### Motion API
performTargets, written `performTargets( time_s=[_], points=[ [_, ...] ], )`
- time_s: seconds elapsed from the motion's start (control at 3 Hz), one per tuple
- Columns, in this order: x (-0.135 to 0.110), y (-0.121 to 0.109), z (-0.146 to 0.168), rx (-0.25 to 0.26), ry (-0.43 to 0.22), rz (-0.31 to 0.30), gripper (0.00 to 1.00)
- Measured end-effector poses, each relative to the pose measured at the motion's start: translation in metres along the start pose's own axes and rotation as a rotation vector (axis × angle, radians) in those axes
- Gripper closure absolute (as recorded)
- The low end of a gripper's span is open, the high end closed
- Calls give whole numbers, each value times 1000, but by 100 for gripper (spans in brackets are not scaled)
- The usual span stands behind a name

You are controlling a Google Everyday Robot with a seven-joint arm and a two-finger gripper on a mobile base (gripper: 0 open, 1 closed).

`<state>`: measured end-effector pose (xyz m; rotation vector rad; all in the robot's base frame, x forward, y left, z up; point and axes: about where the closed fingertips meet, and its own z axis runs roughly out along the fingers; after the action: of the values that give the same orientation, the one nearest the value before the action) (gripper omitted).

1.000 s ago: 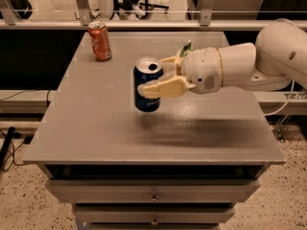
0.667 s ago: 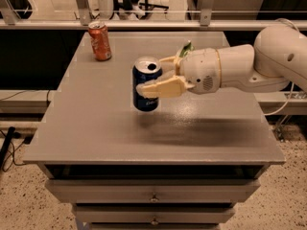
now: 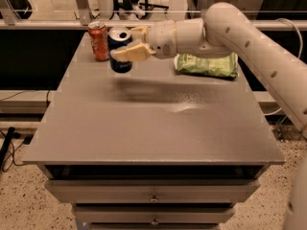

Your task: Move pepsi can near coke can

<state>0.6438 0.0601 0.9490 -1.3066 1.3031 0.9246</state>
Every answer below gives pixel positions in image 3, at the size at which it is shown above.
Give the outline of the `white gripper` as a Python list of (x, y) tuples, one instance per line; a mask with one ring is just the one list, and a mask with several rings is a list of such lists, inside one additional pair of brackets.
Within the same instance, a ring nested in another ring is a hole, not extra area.
[(142, 42), (111, 50), (110, 55), (120, 62), (144, 61), (151, 55), (173, 58), (177, 54), (175, 25), (174, 21), (167, 20), (154, 23), (149, 30), (147, 26), (134, 27), (130, 30), (132, 39)]

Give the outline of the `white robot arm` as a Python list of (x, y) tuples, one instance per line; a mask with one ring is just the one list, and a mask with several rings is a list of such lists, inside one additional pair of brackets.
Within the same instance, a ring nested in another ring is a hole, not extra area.
[(307, 136), (307, 65), (260, 32), (236, 7), (216, 3), (200, 18), (156, 22), (130, 30), (132, 42), (112, 50), (118, 61), (190, 54), (223, 58), (235, 53), (303, 136)]

